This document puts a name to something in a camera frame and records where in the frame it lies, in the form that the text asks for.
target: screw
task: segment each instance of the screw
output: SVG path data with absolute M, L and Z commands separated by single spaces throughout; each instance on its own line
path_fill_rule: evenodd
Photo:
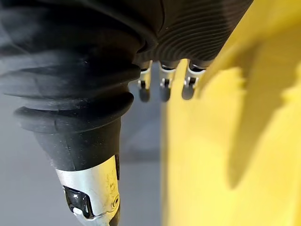
M 119 194 L 116 195 L 114 202 L 112 203 L 112 207 L 116 208 L 118 206 L 118 203 L 119 203 Z

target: gray background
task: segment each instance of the gray background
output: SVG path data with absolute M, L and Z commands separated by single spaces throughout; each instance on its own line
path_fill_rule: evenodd
M 135 101 L 123 117 L 120 141 L 121 226 L 159 226 L 160 101 L 158 67 L 153 66 L 151 100 Z M 17 97 L 0 96 L 0 225 L 80 226 L 69 211 L 63 190 L 33 135 L 12 117 L 22 106 Z

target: ribbed rubber cover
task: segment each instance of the ribbed rubber cover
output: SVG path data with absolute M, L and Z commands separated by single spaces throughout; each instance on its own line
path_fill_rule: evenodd
M 173 1 L 164 1 L 170 11 Z M 160 30 L 159 45 L 137 54 L 135 62 L 147 60 L 212 60 L 219 53 L 252 0 L 186 0 L 171 23 Z

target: silver metal fitting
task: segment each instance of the silver metal fitting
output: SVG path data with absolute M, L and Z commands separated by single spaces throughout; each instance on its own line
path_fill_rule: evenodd
M 139 96 L 143 102 L 148 102 L 150 99 L 151 64 L 152 61 L 144 63 L 138 80 Z
M 171 87 L 173 84 L 176 68 L 179 64 L 176 62 L 169 62 L 170 66 L 159 64 L 159 75 L 160 75 L 160 96 L 163 102 L 170 99 Z
M 69 192 L 67 202 L 78 220 L 85 226 L 108 226 L 120 204 L 115 156 L 89 169 L 57 169 L 56 173 L 65 193 Z
M 205 73 L 206 68 L 194 64 L 192 61 L 188 62 L 184 86 L 182 90 L 182 98 L 185 100 L 189 100 L 193 97 L 194 90 L 198 84 L 199 79 Z

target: yellow surface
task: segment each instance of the yellow surface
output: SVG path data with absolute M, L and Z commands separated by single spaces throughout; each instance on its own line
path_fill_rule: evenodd
M 165 108 L 165 226 L 301 226 L 301 1 L 255 0 Z

